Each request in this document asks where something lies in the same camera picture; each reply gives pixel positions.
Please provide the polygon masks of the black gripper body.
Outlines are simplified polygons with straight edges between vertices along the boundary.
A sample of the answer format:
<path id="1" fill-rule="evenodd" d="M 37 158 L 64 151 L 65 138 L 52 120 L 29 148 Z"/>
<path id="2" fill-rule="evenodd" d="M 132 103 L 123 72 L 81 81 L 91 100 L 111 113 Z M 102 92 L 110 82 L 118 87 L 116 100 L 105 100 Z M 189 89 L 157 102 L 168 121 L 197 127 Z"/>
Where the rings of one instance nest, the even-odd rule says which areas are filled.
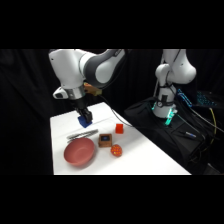
<path id="1" fill-rule="evenodd" d="M 87 108 L 87 100 L 85 97 L 82 97 L 80 99 L 71 100 L 72 107 L 80 114 L 88 113 L 89 110 Z"/>

